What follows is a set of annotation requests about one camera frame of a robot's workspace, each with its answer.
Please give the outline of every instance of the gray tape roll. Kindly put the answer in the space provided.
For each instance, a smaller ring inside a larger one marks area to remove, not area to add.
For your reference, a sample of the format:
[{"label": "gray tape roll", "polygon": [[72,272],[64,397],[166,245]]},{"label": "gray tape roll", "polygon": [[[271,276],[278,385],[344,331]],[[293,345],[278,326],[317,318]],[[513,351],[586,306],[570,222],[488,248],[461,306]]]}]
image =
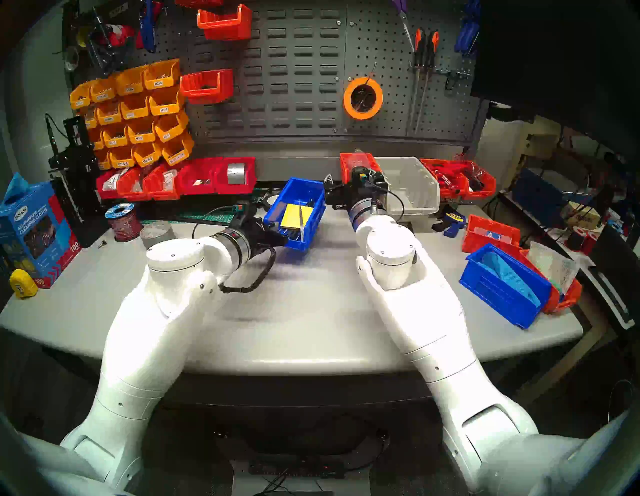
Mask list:
[{"label": "gray tape roll", "polygon": [[243,163],[227,165],[227,182],[229,184],[246,184]]}]

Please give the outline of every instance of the blue box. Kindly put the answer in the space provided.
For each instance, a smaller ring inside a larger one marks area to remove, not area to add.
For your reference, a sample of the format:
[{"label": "blue box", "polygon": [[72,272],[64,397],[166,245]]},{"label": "blue box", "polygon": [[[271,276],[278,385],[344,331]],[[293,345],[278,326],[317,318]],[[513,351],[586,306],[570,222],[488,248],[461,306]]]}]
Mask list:
[{"label": "blue box", "polygon": [[27,271],[40,288],[51,287],[81,249],[48,182],[0,205],[0,246],[10,269]]},{"label": "blue box", "polygon": [[[313,202],[313,211],[309,220],[305,224],[304,228],[304,242],[300,241],[300,235],[296,239],[288,240],[285,246],[304,252],[309,248],[311,240],[313,240],[320,219],[324,214],[326,205],[324,204],[324,184],[319,181],[311,181],[308,179],[299,179],[292,177],[287,181],[284,189],[278,196],[278,199],[269,209],[264,217],[264,223],[270,224],[272,222],[280,223],[284,216],[284,211],[287,208],[287,204],[294,205],[307,205],[309,202]],[[280,228],[281,234],[287,235],[287,229]]]},{"label": "blue box", "polygon": [[[531,288],[531,291],[540,300],[540,304],[534,305],[525,296],[488,271],[480,263],[486,252],[495,252],[505,260],[509,267]],[[471,253],[467,260],[460,284],[479,296],[510,323],[523,329],[528,328],[536,319],[536,315],[547,304],[551,295],[551,283],[492,244],[486,244],[478,251]]]}]

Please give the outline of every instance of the blue storage bin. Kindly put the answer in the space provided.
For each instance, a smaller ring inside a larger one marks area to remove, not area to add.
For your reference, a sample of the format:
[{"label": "blue storage bin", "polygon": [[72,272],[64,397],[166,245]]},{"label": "blue storage bin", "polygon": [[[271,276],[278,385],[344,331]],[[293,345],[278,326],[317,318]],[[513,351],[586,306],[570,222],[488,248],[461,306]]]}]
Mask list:
[{"label": "blue storage bin", "polygon": [[[269,209],[264,217],[264,223],[270,224],[272,222],[280,223],[284,215],[284,211],[287,208],[287,204],[294,205],[307,205],[309,201],[313,201],[314,209],[311,212],[311,217],[305,224],[304,229],[304,243],[300,241],[300,235],[297,239],[290,239],[285,246],[304,252],[307,250],[313,240],[320,219],[324,214],[326,205],[324,204],[324,184],[319,181],[311,181],[308,179],[299,179],[292,177],[287,181],[282,193],[278,196],[278,199]],[[285,234],[287,229],[281,228],[281,234]]]},{"label": "blue storage bin", "polygon": [[[486,252],[495,252],[506,261],[538,297],[540,305],[534,305],[525,296],[488,271],[480,263]],[[538,312],[547,304],[551,295],[551,283],[492,244],[486,244],[478,251],[471,253],[467,260],[460,284],[487,302],[510,323],[523,329],[528,328]]]}]

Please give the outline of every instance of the cleaning cloth box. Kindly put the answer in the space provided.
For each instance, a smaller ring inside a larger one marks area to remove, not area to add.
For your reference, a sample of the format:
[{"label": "cleaning cloth box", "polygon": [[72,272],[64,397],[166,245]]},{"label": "cleaning cloth box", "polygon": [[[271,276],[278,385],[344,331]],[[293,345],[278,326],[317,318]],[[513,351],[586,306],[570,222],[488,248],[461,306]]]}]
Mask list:
[{"label": "cleaning cloth box", "polygon": [[0,205],[0,246],[40,288],[51,287],[80,251],[51,185],[29,185],[18,173]]}]

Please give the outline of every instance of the screwdriver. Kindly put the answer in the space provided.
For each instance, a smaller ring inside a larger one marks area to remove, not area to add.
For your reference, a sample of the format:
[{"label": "screwdriver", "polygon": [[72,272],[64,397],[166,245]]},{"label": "screwdriver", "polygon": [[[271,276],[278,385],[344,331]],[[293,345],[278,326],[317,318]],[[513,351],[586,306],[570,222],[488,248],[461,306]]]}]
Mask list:
[{"label": "screwdriver", "polygon": [[416,104],[416,99],[418,97],[418,85],[420,83],[420,70],[424,65],[424,44],[426,41],[426,35],[424,34],[424,29],[418,28],[415,30],[415,52],[413,53],[413,70],[415,71],[415,75],[413,77],[413,95],[411,97],[411,101],[409,102],[409,119],[406,123],[406,131],[405,134],[409,132],[411,128],[411,122],[413,121],[413,110]]},{"label": "screwdriver", "polygon": [[435,63],[436,52],[438,50],[438,43],[440,43],[440,34],[438,31],[432,31],[429,34],[429,38],[426,42],[426,47],[424,49],[424,68],[426,69],[426,77],[424,80],[424,88],[422,89],[422,99],[420,100],[420,107],[418,107],[418,115],[416,116],[415,127],[413,128],[413,133],[418,132],[418,126],[420,125],[420,114],[422,113],[422,108],[424,107],[424,97],[427,95],[427,85],[429,84],[429,76],[431,75],[431,68]]}]

